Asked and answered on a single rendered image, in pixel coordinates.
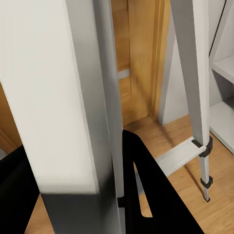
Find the camera tripod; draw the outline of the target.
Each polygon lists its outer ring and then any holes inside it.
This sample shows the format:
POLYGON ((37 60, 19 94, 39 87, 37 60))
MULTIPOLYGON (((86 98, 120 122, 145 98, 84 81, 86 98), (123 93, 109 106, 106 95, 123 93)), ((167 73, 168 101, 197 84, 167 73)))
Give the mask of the camera tripod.
MULTIPOLYGON (((193 136, 155 161, 169 176, 198 156, 209 202, 208 0, 170 3, 193 136)), ((54 234, 126 234, 111 8, 111 0, 0 0, 0 81, 54 234)))

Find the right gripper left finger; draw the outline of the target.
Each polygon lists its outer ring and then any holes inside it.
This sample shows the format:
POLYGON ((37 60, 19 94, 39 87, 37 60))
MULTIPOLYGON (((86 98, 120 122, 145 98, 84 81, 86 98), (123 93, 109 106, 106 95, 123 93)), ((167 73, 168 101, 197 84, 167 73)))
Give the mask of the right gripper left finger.
POLYGON ((0 234, 24 234, 39 195, 21 145, 0 160, 0 234))

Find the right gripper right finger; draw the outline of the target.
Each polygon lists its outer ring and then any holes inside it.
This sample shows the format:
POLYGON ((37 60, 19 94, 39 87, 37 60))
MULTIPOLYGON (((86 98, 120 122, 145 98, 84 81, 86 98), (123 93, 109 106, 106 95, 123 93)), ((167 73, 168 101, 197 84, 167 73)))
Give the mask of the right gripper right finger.
POLYGON ((205 234, 140 137, 122 132, 126 234, 205 234), (138 171, 152 217, 141 214, 138 171))

